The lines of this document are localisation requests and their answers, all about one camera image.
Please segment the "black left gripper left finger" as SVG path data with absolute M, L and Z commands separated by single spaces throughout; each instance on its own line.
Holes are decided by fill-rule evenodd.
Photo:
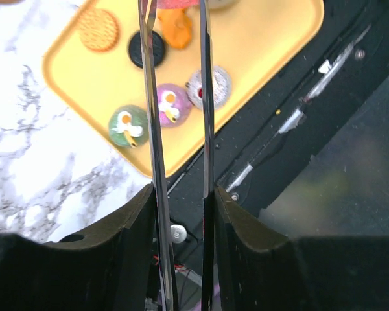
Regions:
M 0 310 L 143 310 L 154 209 L 147 185 L 59 242 L 0 233 Z

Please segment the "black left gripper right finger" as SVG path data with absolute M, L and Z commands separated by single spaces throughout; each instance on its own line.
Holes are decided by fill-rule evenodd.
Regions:
M 389 236 L 290 239 L 215 189 L 223 310 L 389 310 Z

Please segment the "purple snowball cake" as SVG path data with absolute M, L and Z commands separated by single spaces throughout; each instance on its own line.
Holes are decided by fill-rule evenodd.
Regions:
M 157 86 L 159 119 L 162 128 L 181 125 L 188 118 L 192 104 L 186 90 L 176 84 Z

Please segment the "metal serving tongs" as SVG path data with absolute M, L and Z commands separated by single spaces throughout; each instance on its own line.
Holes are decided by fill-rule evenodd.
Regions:
M 164 310 L 178 310 L 178 294 L 171 240 L 167 183 L 159 121 L 152 29 L 156 20 L 156 1 L 139 1 L 141 55 L 147 98 L 148 128 L 152 177 L 156 194 L 156 229 L 158 234 L 159 276 Z M 211 29 L 207 1 L 200 2 L 200 54 L 202 102 L 204 114 L 204 219 L 201 309 L 212 310 L 214 298 L 214 99 Z

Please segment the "grey snowball cake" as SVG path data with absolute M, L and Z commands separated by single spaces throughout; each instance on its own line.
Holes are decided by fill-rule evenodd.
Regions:
M 203 109 L 201 72 L 193 73 L 186 82 L 186 93 L 192 104 Z M 231 95 L 231 78 L 226 70 L 220 66 L 213 68 L 213 100 L 214 108 L 222 108 Z

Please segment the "pink snowball cake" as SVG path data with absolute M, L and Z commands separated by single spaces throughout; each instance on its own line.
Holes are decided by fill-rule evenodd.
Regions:
M 158 9 L 189 8 L 199 5 L 199 0 L 157 0 Z

